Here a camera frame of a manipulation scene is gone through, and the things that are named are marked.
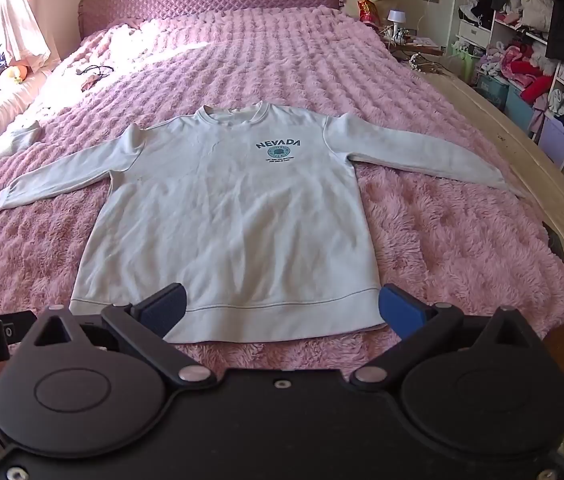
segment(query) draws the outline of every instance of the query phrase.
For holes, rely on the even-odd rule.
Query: teal circular emblem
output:
[[[273,146],[273,148],[268,149],[268,155],[273,158],[284,158],[291,153],[291,149],[287,146]]]

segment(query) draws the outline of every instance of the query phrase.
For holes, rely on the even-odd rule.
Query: white sweatshirt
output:
[[[261,102],[200,108],[24,174],[0,211],[110,177],[70,301],[74,314],[188,293],[172,343],[266,342],[382,323],[380,280],[352,160],[510,189],[435,137]]]

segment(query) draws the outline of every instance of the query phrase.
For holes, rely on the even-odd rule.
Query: purple storage box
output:
[[[537,145],[557,166],[562,165],[564,162],[564,126],[558,119],[546,116]]]

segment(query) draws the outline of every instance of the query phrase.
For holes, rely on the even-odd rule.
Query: pink bedspread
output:
[[[82,95],[75,67],[107,64]],[[117,25],[84,40],[18,122],[39,119],[41,142],[0,161],[0,190],[60,156],[202,104],[261,99],[464,146],[510,169],[495,147],[375,34],[337,10],[251,9]],[[369,164],[356,166],[380,275],[423,301],[488,314],[521,309],[544,335],[564,322],[564,265],[548,248],[537,210],[509,192]],[[108,183],[0,213],[0,312],[67,304]],[[339,367],[350,371],[398,340],[385,328],[277,344],[183,346],[221,371]]]

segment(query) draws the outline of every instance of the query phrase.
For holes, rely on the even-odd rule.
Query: pink curtain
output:
[[[23,61],[37,72],[56,62],[55,45],[35,19],[34,0],[0,0],[4,52],[8,62]]]

